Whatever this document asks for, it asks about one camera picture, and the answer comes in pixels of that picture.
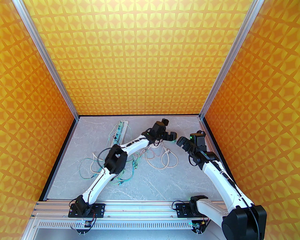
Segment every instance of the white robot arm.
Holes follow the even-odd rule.
[[[140,135],[133,141],[123,144],[120,146],[116,146],[115,149],[122,149],[122,151],[127,153],[127,157],[129,157],[134,152],[145,148],[149,145],[149,140],[145,138],[145,136]],[[95,179],[95,181],[92,183],[92,185],[82,194],[83,200],[88,203],[89,205],[92,205],[95,203],[97,197],[99,196],[100,192],[103,190],[103,188],[106,186],[106,184],[112,180],[115,176],[117,176],[116,173],[111,172],[106,165],[105,167],[101,169],[98,177]]]
[[[205,136],[203,131],[192,133],[190,140],[182,136],[177,145],[182,146],[189,153],[189,161],[192,158],[195,166],[198,165],[210,178],[227,209],[214,204],[206,196],[194,196],[189,202],[191,213],[194,216],[206,215],[222,228],[228,240],[263,239],[266,211],[261,205],[254,205],[228,176],[218,157],[213,152],[207,152]]]
[[[163,118],[162,121],[157,121],[152,128],[147,129],[131,142],[112,146],[105,158],[104,167],[92,185],[75,199],[75,206],[72,210],[76,210],[80,217],[87,217],[106,184],[124,169],[127,157],[150,144],[159,143],[162,140],[176,140],[175,132],[170,132],[170,134],[166,132],[168,123],[169,121]]]

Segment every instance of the black mounting plate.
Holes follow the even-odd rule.
[[[176,203],[177,218],[207,218],[203,214],[192,214],[191,207],[188,203]]]
[[[105,204],[104,203],[95,203],[91,207],[95,213],[97,214],[97,218],[103,218],[105,212]],[[93,213],[91,213],[87,217],[83,217],[79,211],[77,211],[77,207],[75,203],[71,204],[71,208],[68,214],[69,218],[93,218]]]

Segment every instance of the black wall edge trim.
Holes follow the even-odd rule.
[[[73,131],[73,128],[74,128],[74,126],[75,126],[75,123],[76,123],[76,120],[74,119],[73,122],[72,122],[72,125],[71,125],[71,127],[70,127],[70,129],[69,129],[69,132],[68,132],[68,134],[67,134],[67,136],[66,136],[66,138],[65,138],[65,140],[64,140],[64,143],[62,144],[62,147],[61,147],[61,149],[60,149],[60,151],[59,151],[59,153],[58,153],[58,156],[57,156],[57,158],[56,158],[56,160],[55,160],[55,163],[54,163],[54,165],[53,165],[53,168],[52,168],[52,170],[51,170],[51,172],[50,172],[50,174],[49,174],[49,177],[48,177],[47,182],[46,182],[46,184],[45,184],[45,186],[44,186],[44,189],[43,189],[43,191],[42,191],[42,193],[41,193],[41,195],[40,195],[40,198],[39,198],[39,201],[40,201],[40,202],[41,202],[41,201],[46,201],[46,199],[45,199],[46,193],[47,193],[47,191],[48,191],[48,188],[50,187],[50,183],[51,183],[51,181],[52,181],[52,178],[54,177],[54,173],[55,173],[56,168],[57,168],[57,166],[58,166],[58,164],[59,164],[59,161],[61,160],[62,154],[63,154],[63,152],[64,152],[64,150],[65,150],[65,147],[66,147],[66,145],[67,145],[67,143],[68,143],[68,140],[69,140],[69,138],[70,138],[70,136],[71,136],[71,133],[72,133],[72,131]]]
[[[194,115],[199,116],[198,113],[190,113],[190,114],[117,114],[117,115],[79,115],[79,117],[114,117],[114,116],[183,116],[183,115]]]
[[[217,143],[217,141],[216,141],[216,139],[215,139],[215,137],[214,137],[214,135],[212,133],[212,130],[210,129],[210,127],[209,127],[209,125],[208,125],[205,117],[203,118],[203,122],[204,122],[204,124],[205,124],[205,126],[206,126],[206,128],[208,130],[208,133],[209,133],[209,135],[210,135],[210,137],[211,137],[211,139],[212,139],[212,141],[214,143],[214,146],[216,147],[216,150],[217,150],[217,152],[218,152],[218,154],[219,154],[219,156],[221,158],[221,161],[223,163],[223,166],[224,166],[226,172],[228,173],[228,175],[231,177],[231,179],[236,184],[236,181],[234,180],[234,177],[233,177],[233,175],[232,175],[232,173],[231,173],[231,171],[229,169],[229,166],[228,166],[228,164],[227,164],[227,162],[226,162],[226,160],[224,158],[224,155],[222,154],[221,149],[220,149],[220,147],[219,147],[219,145],[218,145],[218,143]]]

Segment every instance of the gray marble surface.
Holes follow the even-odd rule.
[[[178,137],[189,137],[200,129],[196,115],[168,115],[168,116],[99,116],[81,117],[64,158],[58,169],[53,185],[48,194],[48,199],[73,199],[82,194],[94,181],[82,179],[78,172],[78,165],[83,158],[92,158],[105,148],[108,134],[120,119],[129,121],[132,130],[127,129],[124,142],[139,136],[147,128],[153,126],[162,118],[169,120],[167,131],[177,132]],[[178,166],[164,170],[156,170],[141,158],[138,168],[134,171],[133,178],[121,185],[108,183],[100,193],[99,200],[188,200],[191,196],[206,195],[211,200],[222,200],[210,179],[198,168],[188,162],[187,153],[178,147],[175,142],[164,142],[165,147],[174,152],[178,159]],[[156,157],[151,162],[162,167],[160,158]],[[170,155],[170,164],[176,163]],[[81,172],[85,177],[92,174],[89,171],[91,162],[86,160],[82,164]],[[130,177],[131,163],[127,163],[123,178]]]

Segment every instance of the orange patterned wall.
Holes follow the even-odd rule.
[[[251,1],[25,4],[79,114],[197,114]]]
[[[300,239],[300,1],[265,1],[205,118],[266,239]]]
[[[20,239],[73,121],[13,3],[0,0],[0,238]]]

